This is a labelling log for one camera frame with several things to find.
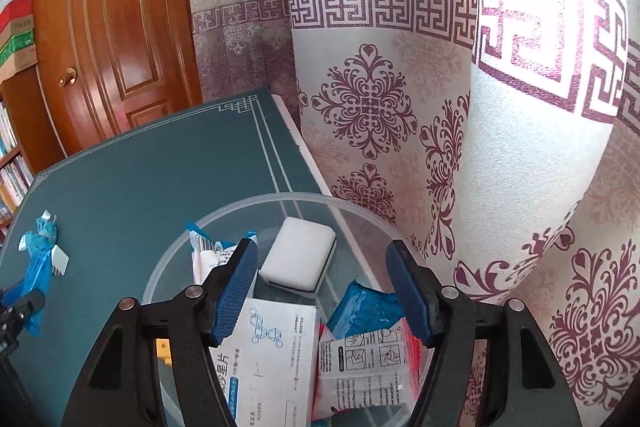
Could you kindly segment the blue snack packet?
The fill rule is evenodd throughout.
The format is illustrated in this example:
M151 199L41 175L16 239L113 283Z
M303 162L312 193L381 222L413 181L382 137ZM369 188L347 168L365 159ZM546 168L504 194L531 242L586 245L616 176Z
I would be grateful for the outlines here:
M40 289L23 293L23 281L1 289L1 337L16 338L26 329L32 335L40 334L40 314L46 296Z
M328 327L334 338L343 339L390 329L404 316L394 293L383 293L351 281L329 318Z

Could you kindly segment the wooden bookshelf with books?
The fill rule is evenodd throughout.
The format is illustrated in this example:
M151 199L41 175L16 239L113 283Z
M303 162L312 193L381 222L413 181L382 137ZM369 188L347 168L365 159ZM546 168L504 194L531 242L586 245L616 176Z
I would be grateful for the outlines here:
M12 222L37 174L63 158L37 67L2 80L1 245L8 241Z

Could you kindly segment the white medicine box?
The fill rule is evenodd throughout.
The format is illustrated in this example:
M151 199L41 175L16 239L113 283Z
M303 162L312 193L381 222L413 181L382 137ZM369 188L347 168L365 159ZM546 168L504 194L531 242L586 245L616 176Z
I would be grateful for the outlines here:
M239 426L309 426L320 319L313 306L248 298L210 357Z

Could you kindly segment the white red glove packet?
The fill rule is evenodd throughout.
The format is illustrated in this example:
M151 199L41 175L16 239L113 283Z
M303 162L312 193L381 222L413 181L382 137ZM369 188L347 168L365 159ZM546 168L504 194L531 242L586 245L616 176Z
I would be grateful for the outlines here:
M416 403L421 348L407 321L388 329L335 338L324 326L318 344L312 418Z

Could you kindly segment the white sponge block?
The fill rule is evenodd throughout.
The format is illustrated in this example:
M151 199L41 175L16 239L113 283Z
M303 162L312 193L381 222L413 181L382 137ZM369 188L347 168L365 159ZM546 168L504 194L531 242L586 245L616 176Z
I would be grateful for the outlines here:
M314 298L329 269L336 233L327 225L287 217L258 274L269 285Z

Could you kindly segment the teal cloth with white straps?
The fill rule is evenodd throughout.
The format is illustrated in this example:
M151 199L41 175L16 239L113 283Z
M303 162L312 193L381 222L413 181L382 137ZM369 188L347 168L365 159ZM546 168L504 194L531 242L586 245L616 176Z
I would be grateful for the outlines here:
M21 237L18 250L29 255L22 295L35 289L45 294L51 277L64 277L70 257L58 246L58 224L48 210L36 219L36 231L28 231Z

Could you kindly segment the patterned purple curtain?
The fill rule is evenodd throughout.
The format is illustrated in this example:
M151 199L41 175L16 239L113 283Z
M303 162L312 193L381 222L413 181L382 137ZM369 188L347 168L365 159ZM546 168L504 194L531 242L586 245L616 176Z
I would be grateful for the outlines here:
M582 423L639 372L639 0L190 0L206 100L280 95L333 195L524 301Z

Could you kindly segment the white tissue packet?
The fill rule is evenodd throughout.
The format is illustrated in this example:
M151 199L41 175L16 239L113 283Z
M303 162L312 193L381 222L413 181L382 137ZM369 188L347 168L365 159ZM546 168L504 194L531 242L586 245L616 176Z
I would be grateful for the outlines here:
M233 256L237 243L212 239L194 222L186 224L191 245L193 283L202 285L210 271L225 265Z

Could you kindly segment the orange yellow toy block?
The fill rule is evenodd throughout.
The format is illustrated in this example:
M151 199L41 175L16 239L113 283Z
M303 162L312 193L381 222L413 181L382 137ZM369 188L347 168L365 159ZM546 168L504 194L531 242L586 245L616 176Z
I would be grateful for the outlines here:
M156 356L160 359L165 365L171 366L171 351L169 340L165 338L157 338L155 340L155 350Z

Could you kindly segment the brown wooden door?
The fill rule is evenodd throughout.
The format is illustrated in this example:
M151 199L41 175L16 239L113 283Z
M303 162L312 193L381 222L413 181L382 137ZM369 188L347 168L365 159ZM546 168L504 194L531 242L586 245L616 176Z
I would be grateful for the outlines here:
M38 74L68 155L203 101L189 0L32 0Z

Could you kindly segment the stacked boxes on shelf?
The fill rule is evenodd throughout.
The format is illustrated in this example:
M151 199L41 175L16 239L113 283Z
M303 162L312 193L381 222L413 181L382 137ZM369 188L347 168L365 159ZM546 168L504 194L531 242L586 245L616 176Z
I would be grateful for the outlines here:
M38 62L32 0L11 0L1 12L0 80Z

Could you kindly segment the clear plastic bowl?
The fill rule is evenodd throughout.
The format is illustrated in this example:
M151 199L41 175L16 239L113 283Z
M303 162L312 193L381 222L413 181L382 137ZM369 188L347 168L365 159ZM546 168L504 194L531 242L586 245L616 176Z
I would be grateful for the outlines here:
M217 318L194 348L203 386L174 364L158 385L180 426L403 426L425 374L423 347L386 270L388 222L319 194L254 196L187 228L160 257L145 305L202 303L223 275ZM318 405L314 394L326 393Z

